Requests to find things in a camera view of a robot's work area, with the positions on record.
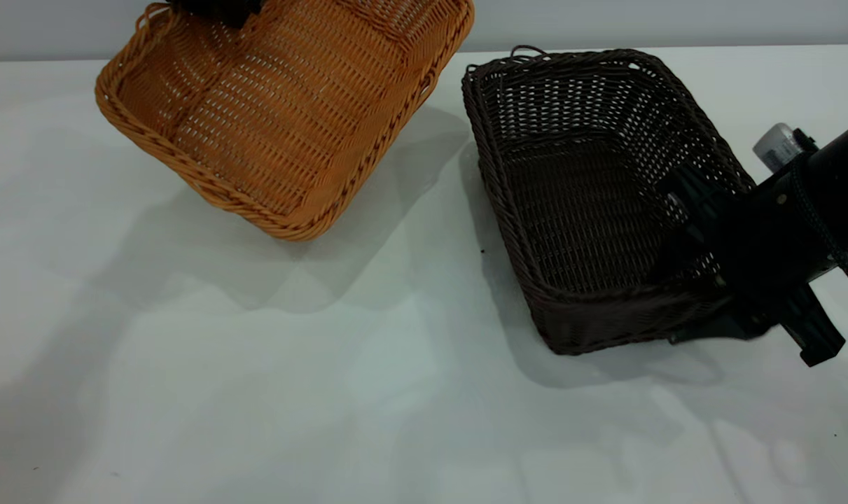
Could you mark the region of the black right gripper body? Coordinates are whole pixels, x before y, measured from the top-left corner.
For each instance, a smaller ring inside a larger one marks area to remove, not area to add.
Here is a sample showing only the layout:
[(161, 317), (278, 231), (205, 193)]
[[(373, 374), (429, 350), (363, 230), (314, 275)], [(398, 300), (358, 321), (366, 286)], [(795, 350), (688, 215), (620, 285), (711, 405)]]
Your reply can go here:
[(757, 186), (719, 223), (713, 253), (732, 296), (728, 307), (778, 319), (813, 367), (836, 357), (845, 339), (809, 286), (836, 262), (805, 214), (809, 194), (795, 189), (799, 182), (794, 165)]

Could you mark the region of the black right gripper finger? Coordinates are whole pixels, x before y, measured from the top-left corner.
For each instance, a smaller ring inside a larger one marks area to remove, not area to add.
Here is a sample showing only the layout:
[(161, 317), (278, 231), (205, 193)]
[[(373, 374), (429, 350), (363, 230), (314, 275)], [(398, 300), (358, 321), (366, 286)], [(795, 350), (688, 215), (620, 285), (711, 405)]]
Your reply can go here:
[(668, 342), (673, 345), (715, 339), (746, 342), (765, 335), (776, 325), (778, 319), (766, 312), (750, 307), (724, 307), (684, 323), (668, 337)]
[(687, 214), (686, 233), (697, 242), (712, 242), (725, 213), (725, 191), (693, 164), (673, 169), (658, 182), (658, 191), (671, 197)]

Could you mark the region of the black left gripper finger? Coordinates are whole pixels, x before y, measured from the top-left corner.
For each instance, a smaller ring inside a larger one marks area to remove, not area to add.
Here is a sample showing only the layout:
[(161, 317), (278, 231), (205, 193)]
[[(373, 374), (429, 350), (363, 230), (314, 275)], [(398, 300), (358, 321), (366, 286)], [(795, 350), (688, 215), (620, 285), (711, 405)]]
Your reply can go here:
[(264, 4), (263, 1), (240, 0), (168, 1), (168, 3), (180, 11), (215, 20), (235, 29), (242, 28), (251, 14), (259, 14)]

